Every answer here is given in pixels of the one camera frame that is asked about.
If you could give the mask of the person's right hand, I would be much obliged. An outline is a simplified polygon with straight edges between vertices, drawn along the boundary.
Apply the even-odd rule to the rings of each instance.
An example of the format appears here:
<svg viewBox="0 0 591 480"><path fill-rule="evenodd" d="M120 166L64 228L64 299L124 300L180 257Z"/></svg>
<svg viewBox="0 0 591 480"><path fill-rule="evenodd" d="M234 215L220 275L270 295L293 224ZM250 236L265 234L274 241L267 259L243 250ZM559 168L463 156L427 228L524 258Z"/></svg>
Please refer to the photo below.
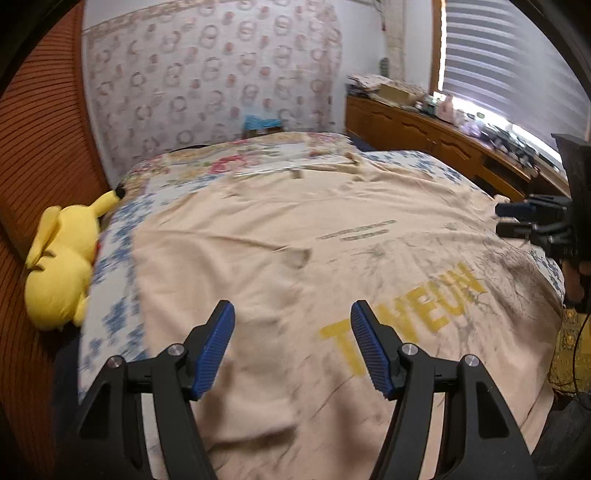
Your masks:
<svg viewBox="0 0 591 480"><path fill-rule="evenodd" d="M581 262L574 266L564 260L561 263L561 268L564 276L566 298L575 305L586 305L590 288L583 285L582 278L590 276L591 263Z"/></svg>

